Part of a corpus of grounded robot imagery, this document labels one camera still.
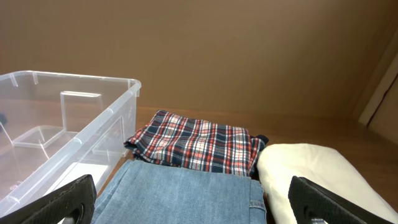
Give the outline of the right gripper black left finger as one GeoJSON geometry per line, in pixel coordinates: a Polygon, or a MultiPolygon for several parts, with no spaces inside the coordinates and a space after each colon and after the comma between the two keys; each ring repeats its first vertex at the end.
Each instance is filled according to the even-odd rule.
{"type": "Polygon", "coordinates": [[[1,223],[90,223],[96,197],[93,178],[86,174],[2,217],[1,223]]]}

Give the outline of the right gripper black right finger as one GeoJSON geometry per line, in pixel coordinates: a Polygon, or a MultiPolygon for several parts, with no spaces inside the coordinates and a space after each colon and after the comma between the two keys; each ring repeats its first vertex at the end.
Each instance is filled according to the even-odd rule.
{"type": "Polygon", "coordinates": [[[392,224],[304,177],[292,177],[288,198],[298,224],[392,224]]]}

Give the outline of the blue denim jeans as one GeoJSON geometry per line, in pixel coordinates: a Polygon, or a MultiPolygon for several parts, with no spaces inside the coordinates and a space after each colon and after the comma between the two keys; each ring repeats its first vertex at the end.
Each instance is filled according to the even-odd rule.
{"type": "Polygon", "coordinates": [[[125,162],[95,203],[92,223],[265,224],[261,184],[249,177],[125,162]]]}

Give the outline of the red navy plaid shirt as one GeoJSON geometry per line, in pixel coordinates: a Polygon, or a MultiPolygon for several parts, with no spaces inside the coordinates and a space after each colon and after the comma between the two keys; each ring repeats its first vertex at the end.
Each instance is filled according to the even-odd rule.
{"type": "Polygon", "coordinates": [[[244,128],[158,110],[124,146],[151,164],[249,177],[268,142],[244,128]]]}

